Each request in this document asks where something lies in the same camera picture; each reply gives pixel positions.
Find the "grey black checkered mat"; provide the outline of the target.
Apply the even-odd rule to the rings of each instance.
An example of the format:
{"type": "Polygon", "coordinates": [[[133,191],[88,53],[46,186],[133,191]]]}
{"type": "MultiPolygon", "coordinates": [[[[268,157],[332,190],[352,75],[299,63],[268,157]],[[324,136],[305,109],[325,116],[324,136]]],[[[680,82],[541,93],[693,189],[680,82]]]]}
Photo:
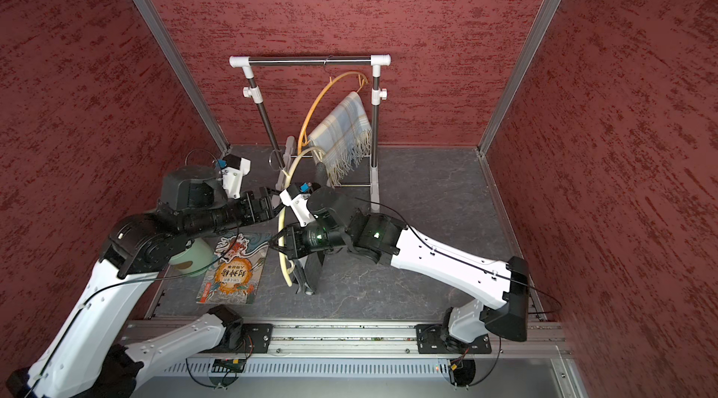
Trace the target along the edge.
{"type": "MultiPolygon", "coordinates": [[[[315,166],[314,179],[312,182],[312,192],[326,185],[328,181],[328,173],[326,166],[319,162],[315,166]]],[[[301,282],[300,290],[307,295],[317,293],[319,280],[325,263],[325,254],[323,252],[314,252],[298,261],[298,267],[295,269],[295,278],[301,282]]]]}

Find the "blue cream plaid scarf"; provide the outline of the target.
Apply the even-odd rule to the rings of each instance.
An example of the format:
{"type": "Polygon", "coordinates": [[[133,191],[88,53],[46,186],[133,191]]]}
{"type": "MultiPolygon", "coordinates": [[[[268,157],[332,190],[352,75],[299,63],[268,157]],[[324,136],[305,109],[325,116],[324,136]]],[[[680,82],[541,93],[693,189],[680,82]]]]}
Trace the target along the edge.
{"type": "Polygon", "coordinates": [[[329,186],[340,186],[370,155],[371,140],[364,104],[356,92],[350,92],[309,135],[310,146],[320,149],[313,156],[325,166],[329,186]]]}

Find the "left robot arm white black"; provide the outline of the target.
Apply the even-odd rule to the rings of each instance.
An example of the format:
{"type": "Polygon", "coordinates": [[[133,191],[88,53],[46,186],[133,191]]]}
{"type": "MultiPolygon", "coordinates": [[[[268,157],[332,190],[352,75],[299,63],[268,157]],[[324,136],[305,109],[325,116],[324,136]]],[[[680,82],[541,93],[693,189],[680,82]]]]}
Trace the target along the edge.
{"type": "Polygon", "coordinates": [[[117,343],[143,293],[170,261],[205,236],[221,236],[272,220],[282,210],[276,190],[239,192],[243,173],[185,166],[163,180],[155,210],[119,221],[111,230],[82,296],[45,353],[13,372],[14,397],[129,397],[176,362],[216,347],[245,347],[243,320],[215,306],[164,336],[117,343]]]}

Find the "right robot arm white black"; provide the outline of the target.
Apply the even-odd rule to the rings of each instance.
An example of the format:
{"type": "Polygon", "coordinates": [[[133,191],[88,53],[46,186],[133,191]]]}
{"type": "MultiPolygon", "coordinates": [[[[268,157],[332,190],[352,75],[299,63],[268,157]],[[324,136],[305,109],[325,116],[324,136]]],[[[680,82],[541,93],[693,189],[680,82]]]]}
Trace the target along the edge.
{"type": "Polygon", "coordinates": [[[372,263],[428,276],[472,298],[449,310],[443,332],[450,340],[468,344],[488,333],[513,342],[527,340],[529,268],[524,259],[471,255],[424,235],[396,211],[365,212],[352,198],[329,188],[313,192],[291,186],[280,200],[297,222],[281,229],[270,245],[288,259],[345,249],[372,263]]]}

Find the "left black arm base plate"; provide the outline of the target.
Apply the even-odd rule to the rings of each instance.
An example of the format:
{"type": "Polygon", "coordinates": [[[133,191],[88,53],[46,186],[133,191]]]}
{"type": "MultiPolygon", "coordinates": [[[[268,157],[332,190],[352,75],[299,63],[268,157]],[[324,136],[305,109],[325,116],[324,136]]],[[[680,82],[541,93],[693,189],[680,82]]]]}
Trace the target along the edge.
{"type": "Polygon", "coordinates": [[[222,348],[226,352],[266,354],[272,340],[274,326],[269,323],[243,323],[227,329],[222,348]]]}

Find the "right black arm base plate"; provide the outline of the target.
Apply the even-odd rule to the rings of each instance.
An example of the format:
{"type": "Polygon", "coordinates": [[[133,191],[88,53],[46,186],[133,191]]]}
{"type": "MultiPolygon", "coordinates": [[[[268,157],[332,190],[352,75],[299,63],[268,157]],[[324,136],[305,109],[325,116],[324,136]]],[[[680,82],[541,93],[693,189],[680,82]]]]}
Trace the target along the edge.
{"type": "Polygon", "coordinates": [[[471,343],[462,342],[448,334],[437,323],[417,324],[416,343],[420,354],[491,354],[492,347],[486,336],[480,336],[471,343]]]}

